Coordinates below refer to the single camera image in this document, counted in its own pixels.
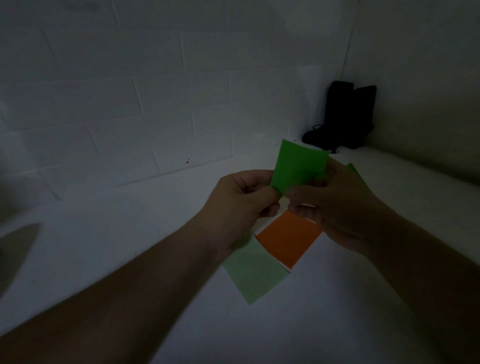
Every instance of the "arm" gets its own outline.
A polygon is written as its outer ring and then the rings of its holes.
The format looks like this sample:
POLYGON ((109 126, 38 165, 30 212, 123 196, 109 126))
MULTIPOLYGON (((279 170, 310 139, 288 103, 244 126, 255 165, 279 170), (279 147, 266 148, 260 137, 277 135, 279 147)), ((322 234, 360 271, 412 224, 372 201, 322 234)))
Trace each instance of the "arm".
POLYGON ((327 172, 288 191, 289 209, 365 255, 449 361, 480 362, 480 266, 396 214, 343 164, 330 159, 327 172))
POLYGON ((279 194, 271 171, 223 177, 177 232, 0 338, 0 363, 147 363, 183 309, 279 194))

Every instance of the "orange paper square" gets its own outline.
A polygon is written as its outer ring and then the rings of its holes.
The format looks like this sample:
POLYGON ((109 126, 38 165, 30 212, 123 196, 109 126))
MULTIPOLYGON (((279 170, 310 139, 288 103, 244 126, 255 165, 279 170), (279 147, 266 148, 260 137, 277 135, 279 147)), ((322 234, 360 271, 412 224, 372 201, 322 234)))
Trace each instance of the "orange paper square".
POLYGON ((287 210, 258 234, 257 240, 278 261, 292 269, 321 233, 320 226, 287 210))

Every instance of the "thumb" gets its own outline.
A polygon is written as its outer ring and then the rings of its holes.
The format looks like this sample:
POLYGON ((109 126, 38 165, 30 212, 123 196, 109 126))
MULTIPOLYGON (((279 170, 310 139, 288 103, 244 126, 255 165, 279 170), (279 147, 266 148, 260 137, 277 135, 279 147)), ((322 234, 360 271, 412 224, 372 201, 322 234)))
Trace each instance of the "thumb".
POLYGON ((285 196, 299 204, 309 204, 312 206, 321 206, 330 196, 328 187, 314 186, 296 186, 291 187, 285 192, 285 196))
POLYGON ((278 202, 281 194, 275 188, 268 186, 246 196, 250 200, 255 212, 260 214, 264 208, 278 202))

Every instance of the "wall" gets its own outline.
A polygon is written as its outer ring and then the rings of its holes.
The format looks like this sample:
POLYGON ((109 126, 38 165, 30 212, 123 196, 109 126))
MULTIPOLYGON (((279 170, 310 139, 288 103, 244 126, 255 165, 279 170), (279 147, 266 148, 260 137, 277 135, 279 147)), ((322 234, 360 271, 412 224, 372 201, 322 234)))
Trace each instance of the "wall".
POLYGON ((356 0, 0 0, 0 200, 29 208, 299 138, 356 0))
POLYGON ((343 79, 378 88, 368 144, 480 182, 480 3, 361 0, 343 79))

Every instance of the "hand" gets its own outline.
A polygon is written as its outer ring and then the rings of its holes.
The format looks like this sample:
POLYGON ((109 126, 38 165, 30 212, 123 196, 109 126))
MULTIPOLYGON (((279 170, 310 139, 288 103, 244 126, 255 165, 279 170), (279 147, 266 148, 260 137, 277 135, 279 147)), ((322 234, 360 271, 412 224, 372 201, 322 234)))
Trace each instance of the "hand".
POLYGON ((202 210, 190 221, 228 256, 233 243, 258 218, 273 217, 280 193, 269 187, 272 170, 244 170, 220 178, 202 210))
POLYGON ((367 255, 369 244, 401 219, 345 165, 329 158, 327 179, 289 189, 288 209, 322 226, 334 242, 367 255))

